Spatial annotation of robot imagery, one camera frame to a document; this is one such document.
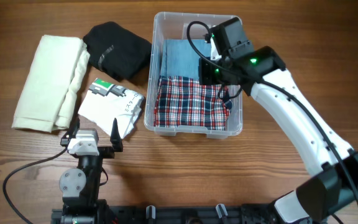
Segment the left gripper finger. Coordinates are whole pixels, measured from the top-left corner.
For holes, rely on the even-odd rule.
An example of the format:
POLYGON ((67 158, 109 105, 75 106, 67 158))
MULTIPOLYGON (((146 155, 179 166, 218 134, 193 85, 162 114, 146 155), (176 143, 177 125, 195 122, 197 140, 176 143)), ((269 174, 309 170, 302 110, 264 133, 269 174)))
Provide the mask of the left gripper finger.
POLYGON ((112 130, 110 135, 110 142, 112 146, 122 146, 122 139, 119 134, 119 128, 117 125, 117 119, 115 118, 112 123, 112 130))
POLYGON ((70 125, 68 129, 68 138, 74 138, 80 128, 80 119, 77 117, 70 125))

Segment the blue denim jeans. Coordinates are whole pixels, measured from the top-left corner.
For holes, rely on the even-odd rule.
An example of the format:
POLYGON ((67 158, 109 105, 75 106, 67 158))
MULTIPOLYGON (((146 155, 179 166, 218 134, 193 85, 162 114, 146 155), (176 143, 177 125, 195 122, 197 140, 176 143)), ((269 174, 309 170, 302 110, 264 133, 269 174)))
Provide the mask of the blue denim jeans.
POLYGON ((160 75, 199 79, 200 56, 185 39, 166 39, 163 43, 160 75))

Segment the red navy plaid shirt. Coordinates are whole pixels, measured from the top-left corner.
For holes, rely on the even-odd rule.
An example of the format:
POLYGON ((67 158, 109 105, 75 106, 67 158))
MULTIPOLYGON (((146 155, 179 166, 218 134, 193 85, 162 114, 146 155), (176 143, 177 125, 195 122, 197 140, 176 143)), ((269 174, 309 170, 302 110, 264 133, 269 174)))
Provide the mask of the red navy plaid shirt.
POLYGON ((224 131, 231 114, 228 89, 201 85, 188 77, 160 77, 154 106, 154 125, 163 128, 201 126, 224 131))

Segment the black garment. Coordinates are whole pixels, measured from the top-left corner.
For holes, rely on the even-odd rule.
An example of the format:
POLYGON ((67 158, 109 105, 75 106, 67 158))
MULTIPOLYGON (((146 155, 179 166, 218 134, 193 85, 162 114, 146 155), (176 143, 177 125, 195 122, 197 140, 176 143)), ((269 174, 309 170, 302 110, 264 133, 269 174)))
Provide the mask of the black garment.
POLYGON ((89 63, 116 80, 130 80, 149 62, 152 44, 109 21, 94 26, 84 37, 89 63))

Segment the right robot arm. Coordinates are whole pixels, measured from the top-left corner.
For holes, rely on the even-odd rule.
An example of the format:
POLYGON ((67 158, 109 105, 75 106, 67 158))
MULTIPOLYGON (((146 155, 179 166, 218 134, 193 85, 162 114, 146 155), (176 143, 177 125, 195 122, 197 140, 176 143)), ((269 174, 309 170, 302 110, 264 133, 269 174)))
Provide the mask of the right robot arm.
POLYGON ((269 46, 254 50, 242 22, 232 18, 206 29, 217 58, 202 57, 204 85, 237 85, 258 102, 297 149, 310 179, 274 200, 270 223, 321 223, 355 202, 358 151, 336 134, 295 84, 285 62, 269 46))

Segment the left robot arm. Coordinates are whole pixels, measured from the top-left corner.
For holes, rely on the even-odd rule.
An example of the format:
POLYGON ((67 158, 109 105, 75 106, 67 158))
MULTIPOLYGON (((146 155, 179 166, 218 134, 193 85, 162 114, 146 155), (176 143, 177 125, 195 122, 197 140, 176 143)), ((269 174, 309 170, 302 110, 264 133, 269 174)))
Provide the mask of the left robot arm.
POLYGON ((116 152, 123 151, 117 120, 112 123, 110 146, 98 146, 98 132, 95 129, 80 129, 76 121, 61 138, 60 145, 78 159, 76 168, 66 170, 60 177, 63 208, 61 217, 53 216, 52 223, 97 224, 117 223, 118 219, 107 201, 99 199, 102 186, 101 174, 104 159, 113 159, 116 152))

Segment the clear plastic storage container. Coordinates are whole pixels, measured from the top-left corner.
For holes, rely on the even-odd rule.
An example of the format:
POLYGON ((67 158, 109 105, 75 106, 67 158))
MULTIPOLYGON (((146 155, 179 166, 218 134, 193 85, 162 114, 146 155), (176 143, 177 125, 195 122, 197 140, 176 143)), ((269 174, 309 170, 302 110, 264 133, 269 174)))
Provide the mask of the clear plastic storage container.
POLYGON ((167 39, 186 39, 186 28, 192 21, 201 21, 212 27, 232 18, 235 18, 235 15, 192 14, 184 12, 159 12, 155 15, 144 111, 144 126, 148 130, 162 136, 175 136, 177 133, 205 134, 210 139, 226 139, 229 136, 236 136, 241 133, 243 127, 241 95, 232 100, 231 114, 226 120, 224 131, 208 130, 201 126, 179 126, 177 128, 154 126, 154 108, 158 95, 158 81, 162 66, 164 41, 167 39))

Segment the folded cream white cloth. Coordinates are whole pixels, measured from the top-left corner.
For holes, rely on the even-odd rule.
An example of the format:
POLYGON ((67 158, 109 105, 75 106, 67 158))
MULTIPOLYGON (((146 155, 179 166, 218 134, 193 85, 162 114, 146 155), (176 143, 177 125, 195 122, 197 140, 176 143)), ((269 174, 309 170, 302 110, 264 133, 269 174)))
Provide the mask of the folded cream white cloth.
POLYGON ((67 129, 89 58, 82 39, 43 35, 20 95, 12 127, 48 133, 67 129))

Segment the white printed t-shirt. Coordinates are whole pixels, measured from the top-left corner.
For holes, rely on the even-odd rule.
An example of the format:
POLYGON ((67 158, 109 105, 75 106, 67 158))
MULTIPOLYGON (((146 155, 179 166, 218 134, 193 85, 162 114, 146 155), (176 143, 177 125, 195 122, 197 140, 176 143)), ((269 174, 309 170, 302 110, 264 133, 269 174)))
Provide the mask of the white printed t-shirt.
POLYGON ((88 88, 78 114, 96 123, 105 133, 111 134, 117 121, 120 137, 132 132, 144 96, 123 86, 97 78, 88 88))

